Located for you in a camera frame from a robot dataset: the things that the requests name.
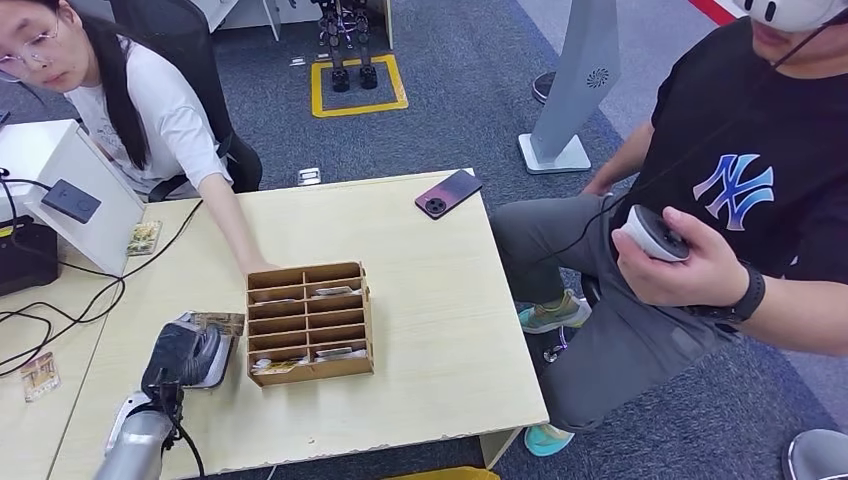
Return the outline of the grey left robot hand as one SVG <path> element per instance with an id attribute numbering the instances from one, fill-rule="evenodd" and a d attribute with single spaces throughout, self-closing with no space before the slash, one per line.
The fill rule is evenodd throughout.
<path id="1" fill-rule="evenodd" d="M 154 344 L 141 391 L 152 397 L 155 386 L 167 382 L 178 382 L 185 388 L 214 388 L 225 375 L 228 348 L 228 341 L 216 327 L 168 322 Z"/>

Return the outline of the headset person's left hand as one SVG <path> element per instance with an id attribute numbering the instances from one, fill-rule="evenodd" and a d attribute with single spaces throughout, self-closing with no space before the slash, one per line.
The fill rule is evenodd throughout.
<path id="1" fill-rule="evenodd" d="M 684 262 L 652 259 L 628 233 L 621 229 L 611 233 L 620 273 L 633 293 L 655 306 L 736 304 L 748 289 L 749 275 L 721 234 L 670 206 L 662 215 L 671 230 L 689 243 L 690 256 Z"/>

